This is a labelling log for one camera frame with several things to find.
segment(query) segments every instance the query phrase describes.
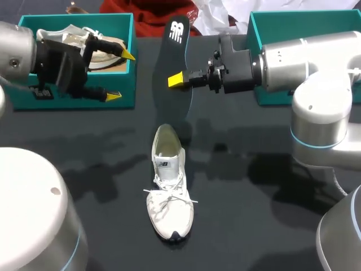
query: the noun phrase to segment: shoe lace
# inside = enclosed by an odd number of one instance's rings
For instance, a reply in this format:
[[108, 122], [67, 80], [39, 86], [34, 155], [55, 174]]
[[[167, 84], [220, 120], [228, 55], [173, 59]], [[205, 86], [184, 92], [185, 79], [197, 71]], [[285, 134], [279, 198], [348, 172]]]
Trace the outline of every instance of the shoe lace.
[[156, 205], [159, 206], [158, 208], [156, 208], [157, 211], [162, 210], [166, 206], [166, 204], [173, 199], [179, 199], [185, 203], [191, 203], [191, 202], [198, 203], [197, 201], [188, 199], [188, 198], [186, 198], [185, 195], [183, 195], [183, 193], [182, 193], [183, 173], [182, 172], [179, 172], [178, 181], [173, 185], [169, 185], [169, 182], [167, 180], [162, 180], [158, 174], [155, 175], [154, 182], [159, 186], [159, 188], [160, 188], [159, 190], [144, 189], [143, 191], [160, 196], [156, 202]]
[[97, 37], [98, 39], [102, 39], [103, 34], [99, 33], [98, 30], [92, 30], [89, 27], [83, 27], [84, 30], [88, 31], [89, 33], [93, 34], [95, 37]]

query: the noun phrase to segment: teal shoe box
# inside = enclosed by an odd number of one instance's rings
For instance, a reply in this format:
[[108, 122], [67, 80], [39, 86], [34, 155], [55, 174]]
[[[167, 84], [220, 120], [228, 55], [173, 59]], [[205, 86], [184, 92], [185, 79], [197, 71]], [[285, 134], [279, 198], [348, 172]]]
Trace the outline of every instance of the teal shoe box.
[[[265, 44], [346, 31], [361, 32], [359, 10], [257, 11], [250, 14], [246, 45], [254, 58]], [[360, 103], [361, 84], [357, 82], [353, 91], [354, 103]], [[262, 106], [291, 104], [292, 101], [288, 91], [267, 93], [264, 88], [257, 87], [255, 92]]]
[[[135, 87], [137, 77], [137, 37], [135, 35], [133, 14], [64, 14], [64, 15], [27, 15], [20, 20], [19, 26], [28, 27], [34, 33], [38, 29], [57, 31], [69, 24], [98, 30], [104, 36], [120, 38], [127, 43], [127, 49], [136, 61], [127, 60], [125, 72], [88, 72], [87, 86], [102, 86], [109, 91], [119, 91], [122, 97], [106, 103], [97, 100], [72, 99], [60, 95], [55, 85], [50, 85], [53, 99], [39, 100], [30, 91], [12, 87], [5, 88], [15, 110], [59, 110], [59, 109], [106, 109], [133, 108], [135, 106]], [[36, 75], [29, 75], [27, 85], [37, 85]]]

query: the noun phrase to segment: white tissue paper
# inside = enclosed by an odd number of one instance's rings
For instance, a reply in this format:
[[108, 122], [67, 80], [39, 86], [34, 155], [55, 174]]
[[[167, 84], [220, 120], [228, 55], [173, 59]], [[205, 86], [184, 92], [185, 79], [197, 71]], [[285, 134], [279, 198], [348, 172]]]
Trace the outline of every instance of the white tissue paper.
[[[347, 10], [359, 0], [193, 0], [199, 9], [193, 26], [203, 36], [246, 34], [251, 11]], [[231, 27], [228, 15], [237, 20]]]

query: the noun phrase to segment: black table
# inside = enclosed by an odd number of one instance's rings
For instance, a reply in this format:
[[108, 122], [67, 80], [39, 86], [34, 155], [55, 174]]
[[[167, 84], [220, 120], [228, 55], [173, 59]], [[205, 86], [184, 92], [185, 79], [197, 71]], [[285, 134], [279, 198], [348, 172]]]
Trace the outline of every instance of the black table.
[[[244, 37], [238, 40], [241, 46]], [[290, 108], [262, 108], [252, 92], [195, 90], [180, 135], [192, 135], [184, 145], [189, 191], [199, 201], [192, 233], [176, 246], [158, 239], [143, 189], [152, 183], [159, 45], [139, 39], [134, 110], [13, 112], [8, 102], [0, 122], [1, 146], [39, 153], [67, 182], [89, 240], [89, 271], [321, 271], [315, 233], [337, 200], [331, 175], [294, 165]], [[217, 47], [216, 37], [191, 38], [188, 67], [203, 68]], [[361, 121], [359, 107], [351, 120]], [[337, 174], [347, 189], [359, 183], [357, 173]]]

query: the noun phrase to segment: black insole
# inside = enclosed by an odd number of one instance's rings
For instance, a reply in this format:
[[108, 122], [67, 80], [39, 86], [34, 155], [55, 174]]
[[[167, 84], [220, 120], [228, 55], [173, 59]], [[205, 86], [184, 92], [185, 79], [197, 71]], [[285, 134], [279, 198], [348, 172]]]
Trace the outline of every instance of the black insole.
[[193, 90], [168, 88], [168, 77], [187, 69], [186, 50], [190, 21], [186, 16], [172, 17], [164, 30], [158, 60], [153, 73], [152, 91], [160, 123], [184, 120], [190, 110]]

